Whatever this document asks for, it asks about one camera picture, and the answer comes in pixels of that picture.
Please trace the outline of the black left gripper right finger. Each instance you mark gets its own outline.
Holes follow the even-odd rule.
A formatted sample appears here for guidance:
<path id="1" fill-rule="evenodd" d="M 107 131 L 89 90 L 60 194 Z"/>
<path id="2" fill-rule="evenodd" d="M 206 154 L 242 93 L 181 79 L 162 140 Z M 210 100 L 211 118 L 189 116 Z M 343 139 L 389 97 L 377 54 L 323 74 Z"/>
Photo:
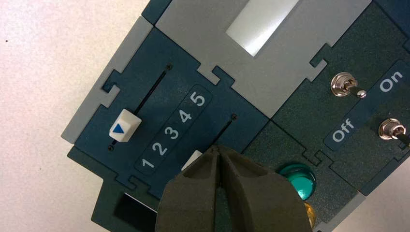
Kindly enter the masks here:
<path id="1" fill-rule="evenodd" d="M 310 232 L 304 202 L 285 177 L 219 146 L 221 187 L 234 232 Z"/>

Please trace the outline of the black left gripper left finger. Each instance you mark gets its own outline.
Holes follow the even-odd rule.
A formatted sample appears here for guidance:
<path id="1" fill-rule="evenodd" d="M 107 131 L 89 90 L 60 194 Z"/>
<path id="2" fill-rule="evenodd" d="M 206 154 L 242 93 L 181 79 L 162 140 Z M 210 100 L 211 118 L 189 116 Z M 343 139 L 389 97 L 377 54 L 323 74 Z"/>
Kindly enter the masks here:
<path id="1" fill-rule="evenodd" d="M 212 232 L 220 153 L 211 146 L 171 179 L 157 211 L 157 232 Z"/>

